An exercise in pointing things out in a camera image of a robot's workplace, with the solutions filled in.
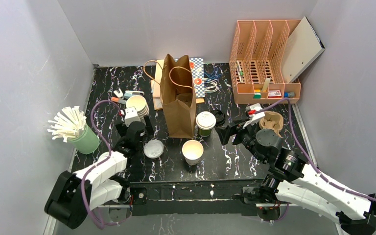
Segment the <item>cardboard cup carrier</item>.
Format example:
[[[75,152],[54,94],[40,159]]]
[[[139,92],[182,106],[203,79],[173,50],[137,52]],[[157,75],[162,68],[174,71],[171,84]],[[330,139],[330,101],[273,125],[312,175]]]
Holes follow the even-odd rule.
[[[264,118],[259,121],[259,126],[261,129],[271,129],[281,137],[280,131],[283,128],[283,116],[277,112],[265,111]]]

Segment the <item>green paper coffee cup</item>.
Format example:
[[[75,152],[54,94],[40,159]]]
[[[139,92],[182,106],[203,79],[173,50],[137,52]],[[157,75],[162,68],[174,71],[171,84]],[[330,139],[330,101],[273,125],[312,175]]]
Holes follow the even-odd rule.
[[[199,113],[196,117],[198,133],[202,137],[208,137],[216,125],[216,117],[208,111]]]

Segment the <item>brown paper bag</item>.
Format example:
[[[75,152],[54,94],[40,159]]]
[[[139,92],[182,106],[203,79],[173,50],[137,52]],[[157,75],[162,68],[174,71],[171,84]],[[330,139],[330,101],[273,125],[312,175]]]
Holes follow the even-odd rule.
[[[162,110],[170,138],[192,139],[195,135],[196,95],[189,56],[164,58],[161,80],[146,75],[160,87]]]

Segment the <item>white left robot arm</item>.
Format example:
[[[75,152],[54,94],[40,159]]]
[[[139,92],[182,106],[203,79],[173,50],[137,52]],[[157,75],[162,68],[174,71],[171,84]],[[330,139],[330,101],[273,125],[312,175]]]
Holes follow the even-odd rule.
[[[153,134],[148,115],[130,118],[117,125],[122,135],[112,151],[98,161],[76,172],[62,172],[45,204],[44,211],[71,229],[79,227],[87,215],[104,203],[119,199],[128,188],[127,180],[117,174],[124,171],[142,149],[142,140]]]

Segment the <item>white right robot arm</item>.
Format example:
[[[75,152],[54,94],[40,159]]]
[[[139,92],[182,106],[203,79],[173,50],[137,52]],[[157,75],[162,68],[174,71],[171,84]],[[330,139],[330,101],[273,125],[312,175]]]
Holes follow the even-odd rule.
[[[269,164],[269,174],[259,187],[244,187],[237,195],[244,203],[265,200],[288,202],[329,218],[350,235],[372,235],[376,231],[376,194],[366,197],[350,193],[345,185],[324,176],[308,160],[282,145],[282,138],[258,122],[265,113],[259,104],[246,109],[248,118],[216,127],[220,142],[242,144],[260,163]]]

